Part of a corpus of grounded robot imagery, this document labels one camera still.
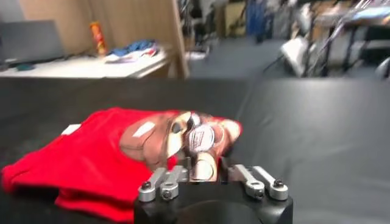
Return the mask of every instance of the black table surface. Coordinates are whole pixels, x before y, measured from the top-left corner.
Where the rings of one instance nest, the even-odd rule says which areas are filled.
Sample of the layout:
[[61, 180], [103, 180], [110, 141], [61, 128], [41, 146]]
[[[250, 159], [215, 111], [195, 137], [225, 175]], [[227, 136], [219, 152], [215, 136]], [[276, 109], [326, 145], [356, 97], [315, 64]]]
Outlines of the black table surface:
[[[24, 86], [32, 93], [19, 90]], [[0, 87], [1, 166], [39, 149], [96, 110], [198, 110], [239, 119], [243, 134], [229, 157], [263, 166], [287, 182], [294, 223], [390, 223], [388, 83], [280, 79], [252, 89], [246, 82], [220, 80], [9, 79]], [[23, 99], [36, 103], [23, 105]], [[3, 192], [0, 219], [106, 222]]]

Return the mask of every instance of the laptop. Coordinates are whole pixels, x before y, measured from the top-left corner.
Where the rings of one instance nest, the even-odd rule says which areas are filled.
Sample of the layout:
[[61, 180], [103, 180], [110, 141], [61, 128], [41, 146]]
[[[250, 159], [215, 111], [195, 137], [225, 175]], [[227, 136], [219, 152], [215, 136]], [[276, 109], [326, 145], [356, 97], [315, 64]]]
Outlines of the laptop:
[[9, 65], [34, 63], [64, 56], [54, 21], [0, 23], [0, 60], [3, 62]]

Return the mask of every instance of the white patch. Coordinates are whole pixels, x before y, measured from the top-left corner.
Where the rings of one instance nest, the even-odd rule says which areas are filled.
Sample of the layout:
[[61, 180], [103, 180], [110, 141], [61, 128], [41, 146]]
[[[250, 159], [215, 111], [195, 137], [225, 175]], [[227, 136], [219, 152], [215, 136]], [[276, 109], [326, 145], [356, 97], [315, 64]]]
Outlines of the white patch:
[[153, 122], [146, 122], [142, 126], [139, 127], [139, 129], [134, 133], [133, 137], [139, 138], [142, 135], [145, 135], [146, 132], [150, 131], [152, 128], [154, 128], [155, 124]]
[[70, 135], [71, 133], [73, 133], [77, 129], [79, 129], [80, 127], [81, 127], [80, 124], [71, 124], [61, 133], [61, 135]]

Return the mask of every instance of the screw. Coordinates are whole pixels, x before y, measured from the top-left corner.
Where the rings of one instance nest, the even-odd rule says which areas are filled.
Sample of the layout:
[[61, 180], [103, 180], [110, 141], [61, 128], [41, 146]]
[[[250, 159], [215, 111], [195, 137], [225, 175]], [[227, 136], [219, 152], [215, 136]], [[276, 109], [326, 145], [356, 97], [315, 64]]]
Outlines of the screw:
[[152, 183], [151, 183], [150, 181], [146, 181], [146, 182], [144, 182], [144, 183], [142, 184], [141, 189], [142, 189], [142, 190], [147, 190], [147, 189], [149, 189], [149, 188], [151, 188], [151, 187], [152, 187]]
[[262, 190], [255, 191], [255, 198], [256, 199], [263, 199], [264, 197], [264, 192]]
[[164, 200], [170, 200], [172, 197], [172, 193], [170, 191], [165, 190], [163, 191], [161, 196], [163, 197]]
[[274, 181], [274, 187], [283, 187], [284, 185], [282, 180], [277, 179]]

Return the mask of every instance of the metal bracket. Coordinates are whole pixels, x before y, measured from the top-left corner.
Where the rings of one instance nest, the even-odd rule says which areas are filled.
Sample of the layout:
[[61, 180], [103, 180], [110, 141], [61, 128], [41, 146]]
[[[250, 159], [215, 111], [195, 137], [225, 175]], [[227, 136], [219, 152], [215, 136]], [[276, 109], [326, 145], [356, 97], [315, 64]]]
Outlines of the metal bracket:
[[288, 187], [281, 180], [275, 180], [260, 166], [253, 167], [253, 175], [265, 184], [271, 198], [279, 201], [287, 200]]
[[160, 186], [161, 198], [169, 201], [176, 198], [179, 195], [179, 180], [185, 173], [183, 166], [175, 166], [172, 172], [169, 173], [166, 181]]
[[156, 188], [165, 179], [165, 168], [158, 168], [148, 181], [144, 182], [140, 188], [138, 188], [138, 199], [142, 202], [149, 202], [156, 198]]
[[156, 190], [157, 188], [162, 186], [162, 182], [165, 183], [168, 182], [167, 179], [169, 179], [172, 175], [175, 176], [178, 172], [178, 179], [176, 182], [186, 182], [188, 181], [188, 171], [182, 166], [179, 166], [180, 172], [178, 171], [179, 168], [177, 166], [174, 168], [172, 172], [166, 171], [165, 168], [158, 168], [153, 175], [149, 178], [149, 180], [145, 181], [140, 188], [138, 188], [138, 199], [142, 202], [149, 202], [153, 201], [156, 198]]
[[264, 197], [264, 184], [258, 181], [243, 165], [234, 165], [232, 174], [229, 175], [232, 180], [240, 181], [244, 184], [245, 192], [248, 196], [261, 200]]

